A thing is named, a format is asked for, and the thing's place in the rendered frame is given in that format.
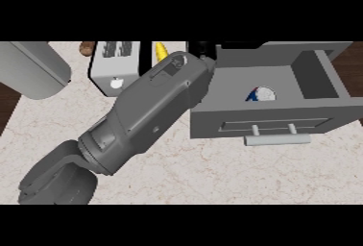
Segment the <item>grey open drawer box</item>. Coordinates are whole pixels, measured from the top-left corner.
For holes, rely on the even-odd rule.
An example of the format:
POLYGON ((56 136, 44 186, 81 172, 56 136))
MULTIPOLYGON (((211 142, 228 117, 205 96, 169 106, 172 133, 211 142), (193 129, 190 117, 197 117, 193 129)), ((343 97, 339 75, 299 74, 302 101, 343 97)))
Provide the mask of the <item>grey open drawer box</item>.
POLYGON ((202 107, 245 102, 250 90, 267 86, 280 102, 346 98, 332 60, 346 41, 270 41, 256 49, 217 49, 217 68, 202 107))

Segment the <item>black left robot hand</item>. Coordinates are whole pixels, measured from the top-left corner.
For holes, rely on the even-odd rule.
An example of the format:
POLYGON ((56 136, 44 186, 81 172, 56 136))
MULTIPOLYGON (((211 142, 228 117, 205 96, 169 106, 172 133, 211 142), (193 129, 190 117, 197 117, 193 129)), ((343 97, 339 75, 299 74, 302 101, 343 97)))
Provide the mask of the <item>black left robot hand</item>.
POLYGON ((217 43, 214 41, 189 41, 186 46, 187 52, 199 59, 211 58, 217 60, 217 43))

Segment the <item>white toaster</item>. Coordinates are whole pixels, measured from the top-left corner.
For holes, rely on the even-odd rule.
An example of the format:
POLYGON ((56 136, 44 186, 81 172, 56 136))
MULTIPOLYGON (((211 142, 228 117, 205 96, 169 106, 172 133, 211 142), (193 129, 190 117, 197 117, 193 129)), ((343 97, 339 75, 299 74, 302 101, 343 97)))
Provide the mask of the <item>white toaster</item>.
POLYGON ((138 41, 99 41, 90 58, 88 78, 107 97, 116 97, 138 78, 138 41))

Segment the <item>blue and white can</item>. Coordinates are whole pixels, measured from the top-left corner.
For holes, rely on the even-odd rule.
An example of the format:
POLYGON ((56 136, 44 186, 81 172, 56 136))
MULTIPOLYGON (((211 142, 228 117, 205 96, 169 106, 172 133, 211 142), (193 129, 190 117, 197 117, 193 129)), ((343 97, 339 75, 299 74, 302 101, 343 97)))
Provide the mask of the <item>blue and white can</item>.
POLYGON ((267 86, 258 86, 255 87, 248 96, 245 101, 274 101, 276 100, 276 94, 274 91, 267 86))

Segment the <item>yellow pointed vegetable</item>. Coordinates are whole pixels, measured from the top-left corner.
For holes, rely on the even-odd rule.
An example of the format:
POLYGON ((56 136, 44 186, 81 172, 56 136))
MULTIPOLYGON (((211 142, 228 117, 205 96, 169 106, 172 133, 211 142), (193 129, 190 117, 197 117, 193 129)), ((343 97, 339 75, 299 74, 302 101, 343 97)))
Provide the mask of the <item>yellow pointed vegetable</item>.
POLYGON ((160 42, 156 43, 156 59, 160 61, 168 56, 165 46, 160 42))

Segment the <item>brown round food item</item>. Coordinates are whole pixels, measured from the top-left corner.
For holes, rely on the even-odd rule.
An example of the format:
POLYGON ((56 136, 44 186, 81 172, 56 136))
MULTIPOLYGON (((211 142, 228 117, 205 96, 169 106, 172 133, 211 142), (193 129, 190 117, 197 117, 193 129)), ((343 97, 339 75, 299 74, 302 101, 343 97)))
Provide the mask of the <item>brown round food item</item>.
POLYGON ((88 57, 93 52, 94 42, 93 41, 82 41, 79 44, 79 53, 88 57))

